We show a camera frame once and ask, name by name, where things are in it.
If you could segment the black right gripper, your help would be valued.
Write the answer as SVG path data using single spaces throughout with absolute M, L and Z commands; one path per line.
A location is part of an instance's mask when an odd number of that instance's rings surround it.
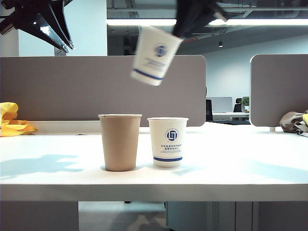
M 186 37 L 185 34 L 196 27 L 202 16 L 224 22 L 230 19 L 228 13 L 214 0 L 178 0 L 176 24 L 172 35 L 178 38 Z

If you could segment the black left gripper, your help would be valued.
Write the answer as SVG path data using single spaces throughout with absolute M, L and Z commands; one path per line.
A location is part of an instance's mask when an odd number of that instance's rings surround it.
M 0 23 L 0 33 L 6 34 L 13 28 L 22 30 L 43 40 L 55 48 L 68 53 L 74 49 L 64 16 L 64 7 L 70 0 L 2 0 L 0 5 L 6 10 L 14 9 Z M 45 21 L 30 21 L 35 16 Z

